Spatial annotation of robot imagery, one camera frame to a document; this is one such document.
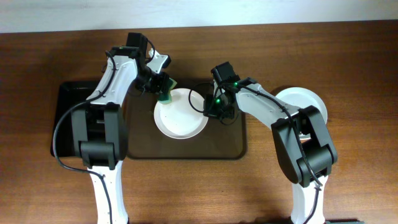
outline green sponge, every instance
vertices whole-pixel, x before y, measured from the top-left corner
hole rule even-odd
[[[159,103],[162,104],[167,104],[172,102],[172,95],[170,94],[170,91],[176,86],[177,82],[174,81],[172,78],[169,78],[166,83],[166,87],[168,91],[164,91],[161,93],[157,99]]]

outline white plate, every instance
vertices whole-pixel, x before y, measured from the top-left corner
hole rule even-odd
[[[300,87],[287,88],[278,93],[276,95],[276,98],[290,105],[298,106],[300,108],[306,108],[312,105],[318,108],[318,110],[321,112],[325,124],[328,121],[328,111],[326,110],[324,102],[317,94],[315,94],[311,90]],[[310,135],[301,134],[300,139],[301,140],[310,139]]]
[[[189,89],[178,88],[172,90],[172,102],[162,104],[157,102],[154,119],[157,128],[170,138],[187,139],[197,135],[206,126],[208,117],[192,109],[188,102]],[[203,97],[192,91],[192,105],[203,110]]]

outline white wall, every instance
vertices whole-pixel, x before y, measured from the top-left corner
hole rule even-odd
[[[0,32],[398,19],[398,0],[2,0]]]

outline wood grain surface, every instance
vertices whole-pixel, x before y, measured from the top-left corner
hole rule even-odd
[[[229,60],[272,93],[301,86],[319,94],[339,154],[326,219],[398,222],[398,21],[374,21],[0,34],[0,223],[96,223],[90,177],[49,153],[57,91],[66,80],[100,79],[104,51],[132,31],[171,55],[171,77],[210,77]],[[252,116],[247,127],[248,153],[238,161],[126,160],[130,221],[287,218],[291,183],[271,131]]]

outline wooden table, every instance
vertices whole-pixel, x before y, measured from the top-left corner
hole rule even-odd
[[[210,77],[229,60],[273,93],[286,86],[318,93],[339,154],[326,219],[398,222],[398,21],[374,21],[0,34],[0,223],[96,223],[90,177],[62,169],[49,153],[57,91],[65,80],[100,79],[104,51],[132,31],[171,55],[172,77]],[[126,160],[130,220],[287,218],[291,184],[271,131],[252,116],[247,126],[249,150],[238,161]]]

